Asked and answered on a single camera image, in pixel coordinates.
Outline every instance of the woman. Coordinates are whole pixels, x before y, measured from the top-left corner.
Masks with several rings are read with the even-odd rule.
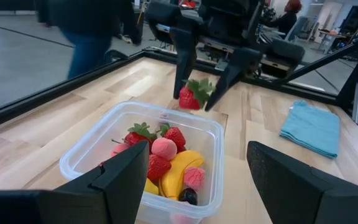
[[[300,0],[289,0],[284,8],[286,13],[282,17],[274,21],[262,21],[262,24],[268,27],[278,27],[278,31],[285,34],[283,36],[283,38],[285,38],[295,25],[297,20],[296,14],[301,11],[301,9],[302,4]]]

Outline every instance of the plastic bin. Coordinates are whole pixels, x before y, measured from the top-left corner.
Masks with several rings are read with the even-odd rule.
[[[134,123],[146,122],[150,131],[160,123],[177,126],[186,138],[186,148],[204,157],[205,184],[198,192],[198,206],[144,192],[137,219],[153,224],[195,224],[214,214],[223,197],[223,127],[208,119],[154,105],[126,101],[109,111],[60,158],[60,171],[68,180],[88,172],[109,159],[111,149]]]

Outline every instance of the blue cloth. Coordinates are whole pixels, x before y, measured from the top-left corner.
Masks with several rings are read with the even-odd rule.
[[[280,136],[333,159],[339,147],[339,118],[303,100],[295,101]]]
[[[74,45],[68,79],[104,65],[104,54],[110,48],[112,37],[81,35],[66,30],[62,33]]]

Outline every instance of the banana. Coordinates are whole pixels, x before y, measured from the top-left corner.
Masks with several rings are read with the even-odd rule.
[[[149,180],[149,178],[146,179],[144,191],[158,195],[158,187],[156,185],[154,185],[153,182],[151,180]]]
[[[203,156],[192,150],[183,151],[171,160],[171,169],[165,173],[158,183],[158,189],[162,196],[178,200],[183,188],[183,176],[189,166],[199,167],[204,163]]]

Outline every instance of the plastic fruit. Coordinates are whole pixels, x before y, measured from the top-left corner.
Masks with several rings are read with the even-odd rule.
[[[209,98],[209,93],[214,90],[212,83],[207,78],[186,80],[186,86],[179,92],[179,107],[189,110],[200,110]]]
[[[149,170],[147,171],[147,178],[149,178],[151,181],[158,180],[170,169],[171,163],[165,159],[157,155],[149,156]]]
[[[205,171],[199,167],[187,167],[184,183],[193,190],[200,190],[204,184]]]
[[[203,156],[192,150],[183,151],[171,160],[171,169],[165,173],[158,183],[160,194],[164,197],[178,200],[183,188],[185,169],[190,166],[199,167],[204,163]]]
[[[126,143],[120,143],[120,144],[118,144],[118,145],[116,145],[115,147],[114,147],[114,149],[111,151],[111,153],[110,153],[110,156],[111,157],[114,157],[114,156],[116,156],[117,154],[119,154],[120,152],[123,152],[123,151],[125,151],[126,149],[128,149],[130,146],[128,145],[128,144],[126,144]]]
[[[146,185],[144,186],[144,191],[151,194],[158,195],[158,187],[154,185],[149,178],[146,179]]]
[[[129,128],[129,134],[127,134],[124,138],[124,142],[130,146],[133,146],[137,144],[138,142],[142,140],[148,140],[149,141],[149,150],[151,153],[152,144],[153,141],[157,138],[157,135],[155,133],[150,133],[146,124],[146,122],[143,122],[142,124],[135,123],[133,127]]]
[[[169,124],[163,124],[160,126],[161,137],[171,139],[178,148],[178,153],[182,152],[185,147],[186,139],[177,127],[170,127]]]
[[[172,140],[166,138],[158,138],[152,145],[152,154],[167,161],[170,161],[176,156],[177,150],[177,145]]]
[[[188,202],[190,205],[197,205],[197,193],[193,189],[185,189],[180,192],[179,201]]]

